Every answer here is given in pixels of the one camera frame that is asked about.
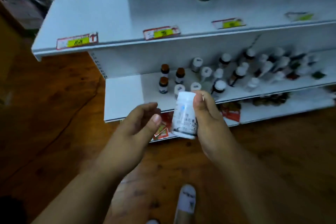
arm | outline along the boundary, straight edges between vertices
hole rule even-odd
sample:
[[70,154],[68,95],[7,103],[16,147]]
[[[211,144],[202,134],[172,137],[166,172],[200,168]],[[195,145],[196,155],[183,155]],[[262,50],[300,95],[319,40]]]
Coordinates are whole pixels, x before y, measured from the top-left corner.
[[72,180],[33,224],[102,223],[116,188],[140,163],[159,128],[157,105],[136,107],[119,125],[94,165]]
[[237,143],[207,92],[196,92],[194,110],[204,153],[228,180],[252,224],[334,222]]

person's left hand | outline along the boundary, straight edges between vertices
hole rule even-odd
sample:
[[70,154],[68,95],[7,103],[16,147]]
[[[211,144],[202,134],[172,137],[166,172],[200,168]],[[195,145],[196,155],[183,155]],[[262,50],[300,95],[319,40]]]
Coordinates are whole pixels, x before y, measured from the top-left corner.
[[122,179],[141,161],[145,148],[161,124],[157,103],[137,106],[121,122],[99,155],[99,168]]

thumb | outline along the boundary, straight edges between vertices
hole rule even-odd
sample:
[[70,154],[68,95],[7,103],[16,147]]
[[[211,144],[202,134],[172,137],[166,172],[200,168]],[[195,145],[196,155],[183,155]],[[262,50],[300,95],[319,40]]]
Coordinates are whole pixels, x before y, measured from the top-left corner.
[[161,121],[161,116],[158,114],[154,114],[147,122],[146,126],[144,126],[143,129],[141,129],[139,133],[135,135],[135,137],[137,137],[137,141],[148,144],[149,141],[153,138],[155,132],[157,132],[157,130],[159,129]]
[[203,95],[200,92],[195,92],[196,96],[194,97],[194,101],[192,106],[194,107],[196,119],[198,123],[207,123],[212,117],[208,111],[207,105],[203,99]]

brown bottle cap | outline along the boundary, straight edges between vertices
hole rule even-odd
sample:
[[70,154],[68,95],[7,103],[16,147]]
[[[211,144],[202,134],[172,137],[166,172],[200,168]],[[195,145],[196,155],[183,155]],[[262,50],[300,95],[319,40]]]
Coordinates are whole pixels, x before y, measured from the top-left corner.
[[176,71],[176,74],[179,74],[179,75],[185,75],[185,72],[184,72],[184,68],[182,67],[179,67]]
[[162,64],[162,66],[161,66],[161,70],[162,70],[162,71],[167,71],[167,70],[169,70],[169,66],[168,66],[168,64]]
[[160,78],[160,84],[163,84],[163,85],[168,84],[168,78],[167,77],[161,77]]

bottom shelf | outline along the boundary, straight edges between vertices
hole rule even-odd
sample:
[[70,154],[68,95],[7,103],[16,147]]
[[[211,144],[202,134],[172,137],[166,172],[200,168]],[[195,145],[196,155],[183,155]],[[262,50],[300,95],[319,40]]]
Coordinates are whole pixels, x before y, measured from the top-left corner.
[[[224,118],[224,120],[229,127],[233,127],[239,124],[247,124],[333,106],[335,106],[335,101],[333,95],[328,90],[324,88],[314,88],[292,92],[286,103],[280,106],[255,106],[252,104],[252,101],[241,102],[240,122],[227,118]],[[176,137],[177,136],[170,133],[167,138],[155,141],[152,140],[151,142],[158,142]]]

